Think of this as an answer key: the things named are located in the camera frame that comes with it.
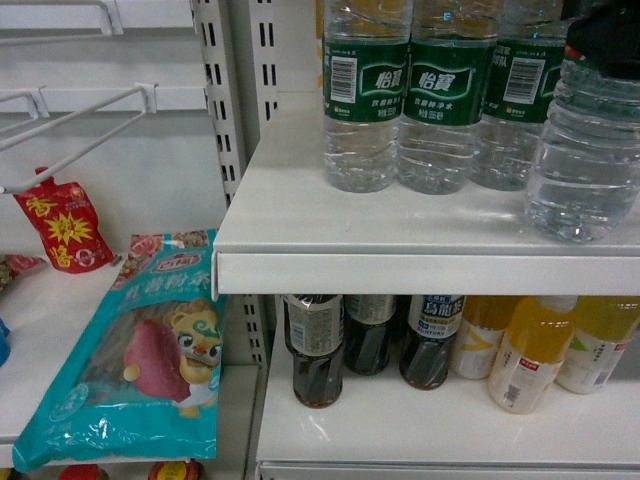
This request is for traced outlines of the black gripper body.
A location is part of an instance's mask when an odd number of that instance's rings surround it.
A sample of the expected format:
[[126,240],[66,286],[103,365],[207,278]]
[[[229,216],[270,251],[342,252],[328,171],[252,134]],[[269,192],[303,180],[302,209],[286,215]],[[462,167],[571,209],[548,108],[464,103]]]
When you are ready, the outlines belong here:
[[606,77],[639,79],[639,2],[604,1],[568,29],[568,46]]

